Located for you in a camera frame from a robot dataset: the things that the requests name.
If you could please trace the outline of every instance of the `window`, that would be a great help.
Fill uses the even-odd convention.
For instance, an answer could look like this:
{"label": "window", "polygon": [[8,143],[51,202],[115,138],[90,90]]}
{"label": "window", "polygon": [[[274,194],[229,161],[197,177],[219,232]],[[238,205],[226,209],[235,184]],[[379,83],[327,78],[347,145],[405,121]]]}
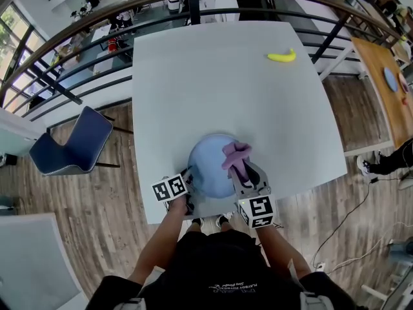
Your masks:
{"label": "window", "polygon": [[[27,38],[24,45],[21,45],[21,40]],[[45,43],[45,40],[34,30],[30,23],[25,19],[22,13],[12,3],[7,9],[0,15],[0,79],[4,79],[10,66],[10,63],[15,54],[21,54],[19,65],[24,63],[26,59],[30,57],[30,54],[39,49],[41,45]],[[54,56],[52,51],[50,54],[46,54],[42,60],[43,62],[36,62],[35,67],[41,71],[46,70],[50,66],[50,57]],[[48,75],[55,79],[55,75],[49,72]],[[12,87],[6,91],[6,96],[3,101],[3,107],[12,100],[19,90],[25,88],[32,82],[35,75],[32,71],[27,70],[22,73],[13,83]],[[46,84],[39,80],[33,82],[30,86],[24,89],[23,95],[17,97],[6,108],[8,111],[15,110],[20,106],[27,98],[41,90]],[[48,98],[52,95],[48,90],[41,94],[42,98]],[[19,109],[17,115],[23,114],[27,111],[28,105],[25,105],[22,109]]]}
{"label": "window", "polygon": [[29,38],[27,39],[26,45],[28,48],[33,50],[37,50],[40,48],[41,45],[45,43],[45,40],[41,38],[39,35],[37,35],[34,31],[30,34]]}
{"label": "window", "polygon": [[0,78],[4,79],[19,41],[0,25]]}
{"label": "window", "polygon": [[7,7],[1,14],[1,19],[19,39],[22,39],[26,34],[28,23],[17,13],[17,9],[13,5]]}

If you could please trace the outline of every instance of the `cable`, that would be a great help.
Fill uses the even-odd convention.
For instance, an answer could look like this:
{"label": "cable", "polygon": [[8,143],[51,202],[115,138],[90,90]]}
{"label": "cable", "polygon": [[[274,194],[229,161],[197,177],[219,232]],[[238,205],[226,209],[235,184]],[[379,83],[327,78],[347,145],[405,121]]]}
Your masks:
{"label": "cable", "polygon": [[382,239],[384,239],[384,237],[385,237],[386,234],[389,232],[389,230],[391,230],[391,229],[392,229],[393,227],[395,227],[397,224],[402,224],[402,225],[404,225],[405,227],[413,227],[413,225],[407,225],[406,223],[403,223],[403,222],[394,223],[392,226],[390,226],[390,227],[385,231],[385,233],[384,233],[383,236],[379,239],[379,241],[377,241],[377,243],[376,243],[367,253],[365,253],[362,257],[359,257],[359,258],[351,258],[351,259],[349,259],[349,260],[347,260],[347,261],[344,261],[343,263],[337,264],[337,265],[333,268],[333,270],[331,270],[331,271],[330,271],[329,273],[327,273],[327,274],[333,273],[334,271],[336,271],[336,270],[338,270],[338,269],[340,269],[340,268],[342,268],[342,267],[344,267],[344,266],[347,266],[347,265],[353,263],[354,261],[362,260],[364,257],[366,257],[366,256],[368,256],[369,254],[371,254],[371,252],[373,251],[373,249],[376,248],[376,247],[379,245],[379,243],[382,241]]}
{"label": "cable", "polygon": [[357,204],[351,211],[349,211],[346,216],[344,217],[344,219],[341,221],[341,223],[336,227],[336,229],[334,229],[334,231],[332,232],[332,234],[330,234],[330,236],[318,247],[316,253],[314,254],[313,258],[312,258],[312,266],[313,268],[317,269],[317,267],[314,265],[314,261],[316,260],[316,256],[318,254],[318,252],[320,251],[320,249],[327,243],[327,241],[329,241],[329,239],[331,239],[331,237],[334,235],[334,233],[337,232],[337,230],[340,228],[340,226],[342,226],[344,224],[344,222],[346,221],[347,217],[350,216],[350,214],[352,212],[354,212],[360,205],[362,205],[363,203],[366,202],[367,200],[367,196],[370,194],[370,184],[372,182],[370,181],[370,183],[368,183],[368,189],[367,189],[367,195],[364,197],[364,200],[361,201],[359,204]]}
{"label": "cable", "polygon": [[412,174],[412,171],[411,171],[410,167],[407,164],[407,161],[406,161],[406,158],[405,158],[405,150],[412,142],[413,142],[413,139],[411,139],[410,142],[406,145],[406,147],[403,148],[403,150],[401,151],[401,157],[403,157],[403,161],[405,162],[405,165],[406,165],[406,168],[408,169],[408,173],[410,174],[410,177],[413,177],[413,174]]}
{"label": "cable", "polygon": [[[409,174],[413,177],[412,171],[410,170],[410,168],[409,168],[409,166],[408,166],[408,163],[407,163],[407,160],[406,160],[406,158],[405,158],[405,149],[408,148],[408,146],[409,146],[411,143],[413,143],[413,139],[411,139],[410,142],[408,142],[408,143],[406,144],[405,148],[403,148],[403,150],[402,150],[402,152],[401,152],[401,155],[402,155],[403,161],[405,161],[406,167],[407,167],[408,170],[409,170]],[[329,241],[329,239],[331,239],[331,237],[337,232],[337,230],[344,224],[344,222],[346,221],[346,219],[348,218],[348,216],[350,216],[350,215],[352,214],[352,212],[354,212],[358,207],[360,207],[363,203],[366,202],[367,197],[368,197],[368,195],[370,194],[370,185],[371,185],[372,183],[376,183],[376,182],[378,182],[378,181],[391,181],[391,180],[400,180],[400,179],[399,179],[399,178],[378,179],[378,178],[376,177],[376,178],[372,179],[372,180],[368,183],[368,185],[367,185],[367,194],[366,194],[364,200],[363,200],[362,202],[360,202],[358,205],[356,205],[351,211],[349,211],[349,212],[346,214],[346,216],[344,217],[344,219],[343,219],[343,220],[341,221],[341,223],[334,229],[334,231],[330,234],[330,236],[318,247],[318,249],[317,249],[316,253],[314,254],[314,256],[313,256],[313,258],[312,258],[312,261],[311,261],[313,268],[317,269],[317,267],[314,265],[314,262],[316,261],[316,256],[317,256],[318,252],[320,252],[321,248]],[[401,224],[407,226],[407,225],[406,225],[405,223],[403,223],[403,222],[397,222],[396,224],[398,224],[398,223],[401,223]],[[351,259],[351,260],[347,260],[347,261],[345,261],[345,262],[343,262],[343,263],[340,263],[339,265],[345,264],[345,263],[350,262],[350,261],[351,261],[351,262],[350,262],[349,264],[351,264],[354,260],[360,260],[360,259],[366,257],[366,256],[369,255],[369,254],[371,253],[371,251],[377,246],[377,244],[375,244],[375,246],[374,246],[373,248],[371,248],[371,250],[369,250],[369,252],[367,252],[367,253],[366,253],[365,255],[363,255],[361,258],[353,258],[353,259]],[[342,267],[342,266],[338,267],[339,265],[337,265],[337,266],[336,266],[331,272],[329,272],[328,274],[333,273],[335,270],[338,270],[340,267]]]}
{"label": "cable", "polygon": [[367,194],[364,197],[363,201],[361,201],[358,205],[356,205],[351,211],[349,211],[346,216],[344,217],[344,219],[341,221],[341,223],[334,229],[334,231],[330,234],[330,236],[318,247],[316,253],[314,254],[313,258],[312,258],[312,266],[313,268],[317,269],[317,267],[314,265],[314,262],[316,261],[316,256],[318,254],[318,252],[320,252],[321,248],[329,241],[329,239],[331,239],[331,237],[337,232],[337,230],[344,224],[344,222],[346,221],[346,219],[358,208],[360,207],[363,203],[366,202],[368,195],[370,194],[370,185],[373,183],[376,183],[378,181],[391,181],[391,180],[399,180],[397,178],[390,178],[390,179],[378,179],[378,178],[374,178],[373,180],[371,180],[368,185],[367,185]]}

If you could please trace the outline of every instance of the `wooden floor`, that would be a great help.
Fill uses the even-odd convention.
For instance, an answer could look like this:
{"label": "wooden floor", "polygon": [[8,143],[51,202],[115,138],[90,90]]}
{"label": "wooden floor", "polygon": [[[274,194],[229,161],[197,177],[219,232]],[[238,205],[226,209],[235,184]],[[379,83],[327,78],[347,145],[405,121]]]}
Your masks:
{"label": "wooden floor", "polygon": [[[329,77],[325,88],[336,115],[347,150],[384,140],[383,115],[378,109],[368,81],[351,77]],[[115,125],[132,129],[130,103],[103,112],[116,119]],[[64,143],[74,122],[52,130]],[[91,296],[106,274],[128,276],[156,225],[147,225],[139,191],[134,139],[114,132],[100,162],[120,164],[120,169],[97,167],[81,176],[43,177],[29,158],[19,159],[16,167],[0,169],[0,194],[21,198],[20,213],[54,212],[70,262],[85,290]],[[347,159],[348,174],[330,183],[277,202],[280,232],[311,261],[315,251],[346,213],[368,192],[354,161]],[[396,173],[385,178],[396,178]],[[396,222],[413,223],[413,188],[398,191],[398,182],[379,181],[370,186],[367,201],[355,211],[324,245],[316,262],[327,263],[327,271],[337,264],[365,254]],[[255,236],[239,216],[232,219],[240,231]],[[183,231],[188,224],[184,222]],[[217,232],[208,219],[206,233]],[[387,242],[404,239],[413,228],[397,225],[372,254],[332,273],[331,278],[350,293],[359,305],[379,309],[381,302],[360,289],[367,284],[383,293],[390,288],[394,266],[387,260]]]}

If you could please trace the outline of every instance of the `yellow banana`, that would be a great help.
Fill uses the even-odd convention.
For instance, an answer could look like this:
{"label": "yellow banana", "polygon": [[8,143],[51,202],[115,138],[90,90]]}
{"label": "yellow banana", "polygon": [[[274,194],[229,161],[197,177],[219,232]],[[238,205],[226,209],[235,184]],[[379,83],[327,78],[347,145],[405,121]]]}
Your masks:
{"label": "yellow banana", "polygon": [[289,54],[269,54],[267,55],[267,58],[269,58],[272,61],[277,61],[277,62],[292,62],[293,60],[296,59],[296,53],[294,52],[294,49],[290,48],[290,53]]}

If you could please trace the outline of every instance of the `black pants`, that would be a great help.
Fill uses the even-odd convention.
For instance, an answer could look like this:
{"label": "black pants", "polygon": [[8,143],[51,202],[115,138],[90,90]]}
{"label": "black pants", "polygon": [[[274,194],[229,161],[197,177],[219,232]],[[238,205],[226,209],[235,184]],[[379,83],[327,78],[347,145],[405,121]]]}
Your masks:
{"label": "black pants", "polygon": [[123,26],[125,27],[125,28],[128,28],[128,27],[130,27],[130,26],[132,26],[133,25],[133,23],[132,23],[132,19],[128,19],[128,20],[123,20]]}
{"label": "black pants", "polygon": [[390,174],[400,168],[413,165],[413,139],[406,141],[390,156],[381,157],[380,164],[371,164],[369,172],[375,174]]}

